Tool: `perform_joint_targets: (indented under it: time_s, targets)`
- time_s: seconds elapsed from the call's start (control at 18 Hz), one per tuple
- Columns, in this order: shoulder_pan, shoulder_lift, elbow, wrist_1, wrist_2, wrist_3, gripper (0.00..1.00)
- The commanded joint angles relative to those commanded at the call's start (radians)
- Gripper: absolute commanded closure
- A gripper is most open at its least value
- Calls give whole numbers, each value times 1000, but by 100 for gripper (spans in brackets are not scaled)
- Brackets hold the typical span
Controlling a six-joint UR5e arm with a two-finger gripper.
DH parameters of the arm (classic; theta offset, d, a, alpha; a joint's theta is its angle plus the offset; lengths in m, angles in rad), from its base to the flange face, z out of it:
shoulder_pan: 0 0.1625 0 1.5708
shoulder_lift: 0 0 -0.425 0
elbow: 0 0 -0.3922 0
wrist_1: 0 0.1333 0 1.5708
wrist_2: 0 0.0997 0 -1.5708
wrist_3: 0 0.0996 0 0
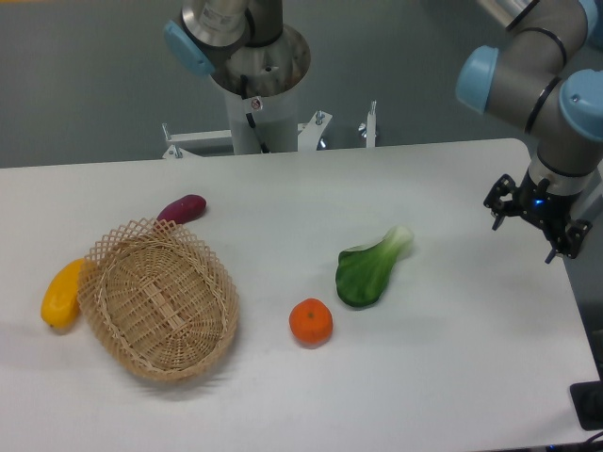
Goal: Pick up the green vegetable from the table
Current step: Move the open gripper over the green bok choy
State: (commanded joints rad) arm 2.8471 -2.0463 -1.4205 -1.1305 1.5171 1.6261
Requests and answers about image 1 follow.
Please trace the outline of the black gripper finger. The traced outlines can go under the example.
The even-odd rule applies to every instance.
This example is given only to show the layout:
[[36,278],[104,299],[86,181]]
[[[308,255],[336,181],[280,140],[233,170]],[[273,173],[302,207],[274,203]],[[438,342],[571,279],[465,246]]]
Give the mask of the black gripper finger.
[[545,259],[550,264],[555,257],[575,259],[579,256],[583,242],[592,230],[592,223],[585,219],[571,218],[554,221],[545,228],[545,237],[551,251]]
[[483,205],[490,210],[494,219],[492,230],[496,231],[505,218],[518,216],[518,207],[514,194],[517,190],[515,181],[508,174],[503,174],[491,187]]

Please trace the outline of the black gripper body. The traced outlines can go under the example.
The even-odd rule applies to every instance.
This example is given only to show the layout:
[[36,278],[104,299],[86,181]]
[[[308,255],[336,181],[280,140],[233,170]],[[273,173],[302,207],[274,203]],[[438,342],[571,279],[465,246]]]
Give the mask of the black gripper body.
[[520,217],[546,235],[561,235],[570,218],[576,195],[559,194],[548,178],[535,183],[525,177],[519,186]]

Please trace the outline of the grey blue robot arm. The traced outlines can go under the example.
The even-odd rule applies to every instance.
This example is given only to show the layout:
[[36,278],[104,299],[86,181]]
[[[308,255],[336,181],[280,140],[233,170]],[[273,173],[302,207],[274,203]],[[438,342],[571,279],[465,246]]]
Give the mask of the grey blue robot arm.
[[[602,29],[595,1],[486,1],[513,36],[505,50],[482,46],[464,63],[457,99],[539,140],[520,184],[501,177],[485,198],[496,223],[519,217],[541,230],[551,255],[578,256],[591,230],[572,208],[602,160],[602,75],[567,78],[568,60]],[[163,36],[191,73],[224,95],[238,154],[313,151],[322,115],[300,129],[295,90],[309,47],[283,21],[279,1],[186,1]]]

